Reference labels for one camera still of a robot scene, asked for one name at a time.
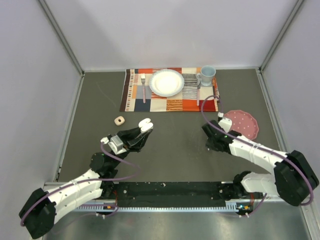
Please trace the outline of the white glossy charging case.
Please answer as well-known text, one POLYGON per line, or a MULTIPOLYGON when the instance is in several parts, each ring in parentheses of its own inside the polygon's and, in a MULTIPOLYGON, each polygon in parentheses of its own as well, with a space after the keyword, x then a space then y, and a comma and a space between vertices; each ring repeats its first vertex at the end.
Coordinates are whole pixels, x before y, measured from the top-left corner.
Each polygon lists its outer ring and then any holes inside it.
POLYGON ((149 130, 152 130, 154 124, 151 122, 150 118, 145 118, 138 123, 138 127, 140 128, 141 133, 145 133, 149 130))

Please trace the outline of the beige case with black oval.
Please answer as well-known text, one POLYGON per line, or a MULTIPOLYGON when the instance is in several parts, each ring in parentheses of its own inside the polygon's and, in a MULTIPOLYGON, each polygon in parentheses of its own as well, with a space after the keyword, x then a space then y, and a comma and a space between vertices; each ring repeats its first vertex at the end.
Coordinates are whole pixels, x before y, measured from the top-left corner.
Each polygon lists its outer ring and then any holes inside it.
POLYGON ((125 118, 123 116, 118 116, 114 119, 114 123, 116 126, 121 126, 125 123, 125 118))

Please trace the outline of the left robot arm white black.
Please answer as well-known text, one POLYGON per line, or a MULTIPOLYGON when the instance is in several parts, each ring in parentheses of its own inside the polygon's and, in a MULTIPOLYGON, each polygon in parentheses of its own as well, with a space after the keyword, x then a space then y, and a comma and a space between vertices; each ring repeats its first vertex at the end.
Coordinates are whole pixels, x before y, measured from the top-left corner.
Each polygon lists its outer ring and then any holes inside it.
POLYGON ((116 177, 120 163, 139 169, 128 162, 129 153, 142 150, 153 131, 153 123, 140 123, 138 127, 122 130, 100 140, 100 152, 91 156, 89 170, 79 177, 50 190, 34 190, 20 210, 20 225, 27 229, 32 239, 47 234, 65 215, 85 203, 109 198, 114 191, 112 183, 120 181, 116 177))

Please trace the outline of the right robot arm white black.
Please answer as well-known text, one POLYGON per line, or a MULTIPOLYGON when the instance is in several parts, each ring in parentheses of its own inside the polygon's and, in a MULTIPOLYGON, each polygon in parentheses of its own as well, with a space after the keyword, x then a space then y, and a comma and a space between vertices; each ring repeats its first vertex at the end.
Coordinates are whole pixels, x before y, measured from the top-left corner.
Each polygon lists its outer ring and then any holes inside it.
POLYGON ((271 149, 237 131, 225 132, 215 120, 201 128, 207 136, 208 149, 240 157, 267 171, 266 174, 249 171, 236 177, 233 192, 239 198, 260 192, 299 206, 320 183, 305 156, 297 150, 288 153, 271 149))

